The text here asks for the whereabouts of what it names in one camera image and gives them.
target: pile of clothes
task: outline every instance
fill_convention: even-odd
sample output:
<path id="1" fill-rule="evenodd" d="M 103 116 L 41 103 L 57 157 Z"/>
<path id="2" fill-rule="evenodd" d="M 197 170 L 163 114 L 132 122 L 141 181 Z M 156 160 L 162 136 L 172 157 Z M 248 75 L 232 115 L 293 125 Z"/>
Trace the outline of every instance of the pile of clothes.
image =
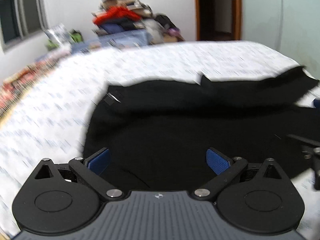
<path id="1" fill-rule="evenodd" d="M 145 29 L 151 34 L 152 44 L 164 42 L 164 34 L 180 36 L 180 30 L 162 14 L 154 15 L 148 5 L 139 0 L 102 0 L 100 10 L 92 12 L 94 30 L 98 36 Z"/>

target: window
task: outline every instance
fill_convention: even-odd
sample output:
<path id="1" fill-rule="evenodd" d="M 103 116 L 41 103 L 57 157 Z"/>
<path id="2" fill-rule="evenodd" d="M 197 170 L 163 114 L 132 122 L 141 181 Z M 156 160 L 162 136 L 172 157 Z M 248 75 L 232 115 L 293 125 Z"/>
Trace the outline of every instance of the window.
<path id="1" fill-rule="evenodd" d="M 45 28 L 43 0 L 0 0 L 0 42 L 4 49 Z"/>

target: black tool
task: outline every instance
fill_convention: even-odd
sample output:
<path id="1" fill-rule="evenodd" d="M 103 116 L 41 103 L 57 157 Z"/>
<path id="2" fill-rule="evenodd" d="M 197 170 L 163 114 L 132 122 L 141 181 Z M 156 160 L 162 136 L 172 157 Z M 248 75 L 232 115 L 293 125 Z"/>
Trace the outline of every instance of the black tool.
<path id="1" fill-rule="evenodd" d="M 301 151 L 305 154 L 305 158 L 311 159 L 311 168 L 315 172 L 314 188 L 320 190 L 320 142 L 293 134 L 289 134 L 288 138 L 301 147 Z"/>

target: window frame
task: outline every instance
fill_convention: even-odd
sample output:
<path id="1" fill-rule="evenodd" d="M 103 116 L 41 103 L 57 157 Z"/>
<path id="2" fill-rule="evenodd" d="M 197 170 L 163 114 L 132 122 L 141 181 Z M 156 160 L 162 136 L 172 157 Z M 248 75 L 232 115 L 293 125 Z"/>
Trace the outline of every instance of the window frame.
<path id="1" fill-rule="evenodd" d="M 1 21 L 0 21 L 0 46 L 2 47 L 2 50 L 5 52 L 7 49 L 10 49 L 14 47 L 15 45 L 38 35 L 39 33 L 42 33 L 45 29 L 48 28 L 46 13 L 45 13 L 45 6 L 44 6 L 44 0 L 36 0 L 37 3 L 37 11 L 39 16 L 39 21 L 41 25 L 41 29 L 38 31 L 35 31 L 31 34 L 28 33 L 28 27 L 24 15 L 24 9 L 23 9 L 23 0 L 14 0 L 14 7 L 15 7 L 15 14 L 17 18 L 17 25 L 19 30 L 20 37 L 15 38 L 7 43 L 4 42 L 4 37 L 2 33 L 2 27 L 1 27 Z"/>

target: doorway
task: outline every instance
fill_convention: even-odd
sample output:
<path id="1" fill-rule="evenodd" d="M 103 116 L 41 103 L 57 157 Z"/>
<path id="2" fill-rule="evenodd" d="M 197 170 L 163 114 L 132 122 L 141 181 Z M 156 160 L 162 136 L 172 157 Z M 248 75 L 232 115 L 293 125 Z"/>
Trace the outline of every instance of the doorway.
<path id="1" fill-rule="evenodd" d="M 241 39 L 242 0 L 196 0 L 198 41 Z"/>

